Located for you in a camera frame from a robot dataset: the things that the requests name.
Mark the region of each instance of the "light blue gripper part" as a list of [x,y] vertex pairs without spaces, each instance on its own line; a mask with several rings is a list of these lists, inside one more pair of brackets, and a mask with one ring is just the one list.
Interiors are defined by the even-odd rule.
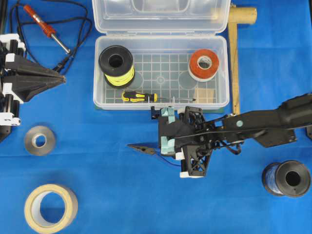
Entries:
[[169,153],[175,153],[175,139],[168,140],[166,136],[160,138],[162,155],[167,155]]
[[165,107],[161,109],[161,116],[168,117],[168,122],[172,123],[176,120],[175,110],[172,107]]

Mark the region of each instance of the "red soldering iron handle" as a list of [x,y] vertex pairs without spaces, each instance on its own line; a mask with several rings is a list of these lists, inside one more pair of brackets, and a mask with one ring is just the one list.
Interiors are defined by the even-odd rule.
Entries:
[[43,30],[44,34],[47,37],[51,37],[51,34],[56,34],[55,29],[51,26],[46,24],[34,11],[33,8],[31,8],[30,5],[25,5],[24,6],[24,11],[26,11],[31,18],[33,18],[33,20],[41,27],[41,29]]

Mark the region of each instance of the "red tape roll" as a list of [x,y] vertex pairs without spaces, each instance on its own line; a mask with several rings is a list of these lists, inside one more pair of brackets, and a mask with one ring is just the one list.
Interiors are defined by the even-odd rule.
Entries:
[[197,81],[211,80],[219,69],[219,58],[215,52],[207,49],[197,50],[190,59],[190,75]]

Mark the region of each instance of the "duct tape roll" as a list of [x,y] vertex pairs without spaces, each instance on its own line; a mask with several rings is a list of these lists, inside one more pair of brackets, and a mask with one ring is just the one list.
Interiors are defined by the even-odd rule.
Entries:
[[191,56],[189,73],[193,79],[207,82],[215,77],[219,65],[220,61],[215,52],[207,49],[197,50]]
[[[42,145],[37,145],[37,139],[44,138]],[[55,147],[54,133],[45,126],[36,126],[30,129],[25,136],[26,150],[35,156],[44,156],[50,153]]]

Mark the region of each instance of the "tape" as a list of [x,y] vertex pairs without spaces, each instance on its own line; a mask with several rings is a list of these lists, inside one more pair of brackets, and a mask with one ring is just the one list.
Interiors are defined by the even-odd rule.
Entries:
[[219,58],[215,52],[207,49],[197,50],[191,56],[189,73],[193,79],[207,82],[214,78],[219,65]]
[[[44,144],[38,146],[36,141],[39,137],[44,137]],[[44,156],[50,153],[55,147],[54,133],[45,126],[36,126],[30,129],[25,136],[26,150],[35,156]]]
[[[64,215],[57,223],[46,221],[40,212],[41,201],[49,193],[58,194],[65,204]],[[40,234],[57,233],[66,228],[76,217],[77,211],[78,201],[76,195],[69,188],[57,184],[46,184],[33,190],[28,196],[24,207],[27,224]]]

